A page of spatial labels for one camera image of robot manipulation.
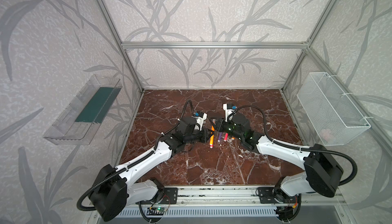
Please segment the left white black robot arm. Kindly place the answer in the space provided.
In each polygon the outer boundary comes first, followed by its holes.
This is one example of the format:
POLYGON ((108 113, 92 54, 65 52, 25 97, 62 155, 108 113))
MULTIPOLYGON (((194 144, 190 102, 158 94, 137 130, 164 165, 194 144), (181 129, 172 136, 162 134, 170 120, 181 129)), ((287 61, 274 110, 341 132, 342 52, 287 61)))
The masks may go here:
POLYGON ((103 221, 117 217, 129 204, 157 200, 164 187, 157 180, 138 180, 159 164, 183 151, 187 144, 206 142, 209 130, 203 128, 207 114, 200 112, 179 120, 174 132, 162 133, 155 145, 138 157, 112 167, 104 166, 98 173, 93 186, 77 201, 80 211, 97 211, 103 221))

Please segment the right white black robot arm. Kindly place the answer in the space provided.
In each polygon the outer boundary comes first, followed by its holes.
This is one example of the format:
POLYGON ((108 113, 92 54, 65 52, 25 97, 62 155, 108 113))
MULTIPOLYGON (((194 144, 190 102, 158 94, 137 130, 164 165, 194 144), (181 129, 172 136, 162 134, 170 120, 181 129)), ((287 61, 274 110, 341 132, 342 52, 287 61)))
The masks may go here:
POLYGON ((300 146, 271 138, 267 132, 252 130, 249 120, 240 113, 232 119, 216 119, 213 127, 239 139, 242 147, 251 152, 273 156, 302 169, 296 175, 281 177, 274 186, 274 198, 281 203, 302 193, 334 197, 337 188, 351 182, 358 173, 350 156, 327 150, 321 144, 300 146))

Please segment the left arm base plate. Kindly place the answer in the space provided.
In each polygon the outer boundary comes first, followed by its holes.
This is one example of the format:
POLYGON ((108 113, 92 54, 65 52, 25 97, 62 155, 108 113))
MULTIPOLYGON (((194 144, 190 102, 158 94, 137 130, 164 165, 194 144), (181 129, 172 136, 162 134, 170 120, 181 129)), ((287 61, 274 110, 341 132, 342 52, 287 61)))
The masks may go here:
POLYGON ((169 187, 159 190, 152 200, 145 201, 146 204, 176 204, 178 188, 169 187))

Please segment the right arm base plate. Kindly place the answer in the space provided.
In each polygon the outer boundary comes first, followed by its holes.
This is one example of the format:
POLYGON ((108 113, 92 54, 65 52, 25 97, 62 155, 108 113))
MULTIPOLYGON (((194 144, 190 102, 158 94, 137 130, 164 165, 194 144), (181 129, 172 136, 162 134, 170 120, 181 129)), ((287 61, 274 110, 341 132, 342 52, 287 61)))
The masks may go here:
POLYGON ((289 196, 280 188, 258 187, 255 191, 261 204, 291 204, 297 203, 296 196, 289 196))

